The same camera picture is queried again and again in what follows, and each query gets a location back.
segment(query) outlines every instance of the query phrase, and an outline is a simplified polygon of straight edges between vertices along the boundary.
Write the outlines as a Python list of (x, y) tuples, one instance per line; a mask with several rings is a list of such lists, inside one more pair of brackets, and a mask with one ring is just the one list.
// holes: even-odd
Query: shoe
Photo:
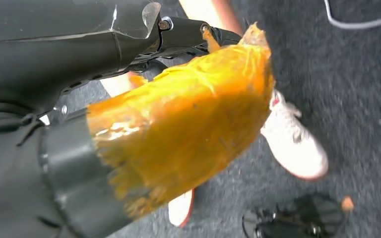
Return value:
[(189, 220), (193, 206), (194, 189), (185, 192), (169, 202), (169, 220), (176, 227), (184, 227)]
[(269, 103), (271, 114), (261, 128), (261, 134), (278, 163), (301, 179), (318, 179), (328, 171), (328, 159), (323, 147), (297, 120), (301, 112), (287, 103), (274, 89)]
[(348, 212), (329, 195), (314, 193), (254, 207), (243, 215), (242, 225), (247, 238), (330, 238), (339, 235)]

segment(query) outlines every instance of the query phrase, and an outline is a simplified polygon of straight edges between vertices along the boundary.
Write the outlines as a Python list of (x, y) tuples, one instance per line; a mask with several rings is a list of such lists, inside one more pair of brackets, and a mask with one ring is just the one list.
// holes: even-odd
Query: white sneaker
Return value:
[(192, 212), (193, 194), (194, 189), (169, 202), (169, 220), (176, 227), (184, 227), (188, 222)]
[(274, 89), (269, 103), (271, 114), (260, 132), (265, 136), (275, 159), (301, 179), (318, 179), (328, 171), (328, 159), (319, 142), (297, 120), (301, 112), (286, 103)]

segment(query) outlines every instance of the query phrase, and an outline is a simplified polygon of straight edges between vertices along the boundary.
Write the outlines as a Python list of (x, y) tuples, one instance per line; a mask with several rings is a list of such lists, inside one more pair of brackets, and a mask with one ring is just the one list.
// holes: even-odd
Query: black tube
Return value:
[(109, 186), (112, 170), (96, 155), (85, 114), (47, 127), (40, 157), (54, 200), (80, 237), (104, 238), (132, 222)]

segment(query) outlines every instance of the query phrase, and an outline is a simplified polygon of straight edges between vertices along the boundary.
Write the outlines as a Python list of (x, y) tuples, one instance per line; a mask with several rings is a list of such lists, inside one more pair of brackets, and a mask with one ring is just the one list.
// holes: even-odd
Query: gray carpet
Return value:
[[(331, 0), (336, 18), (381, 17), (381, 0)], [(163, 15), (185, 14), (164, 0)], [(330, 172), (318, 182), (298, 180), (273, 159), (262, 137), (226, 171), (200, 186), (191, 224), (171, 226), (166, 209), (111, 238), (240, 238), (242, 213), (307, 192), (350, 195), (356, 205), (339, 238), (381, 238), (381, 27), (345, 31), (331, 26), (321, 0), (234, 0), (243, 23), (259, 21), (272, 48), (277, 88), (303, 113), (322, 142)], [(108, 95), (94, 82), (68, 95), (70, 111)]]

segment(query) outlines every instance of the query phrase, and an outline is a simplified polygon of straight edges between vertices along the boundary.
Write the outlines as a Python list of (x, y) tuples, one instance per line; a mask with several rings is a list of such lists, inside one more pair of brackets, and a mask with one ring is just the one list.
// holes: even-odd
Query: white cable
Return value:
[(338, 28), (345, 29), (345, 30), (364, 30), (364, 29), (370, 29), (370, 28), (381, 26), (381, 18), (377, 20), (373, 20), (373, 21), (356, 22), (356, 23), (347, 23), (347, 22), (335, 20), (332, 17), (329, 1), (328, 0), (323, 0), (323, 1), (325, 2), (326, 16), (328, 17), (328, 21), (333, 26), (336, 26)]

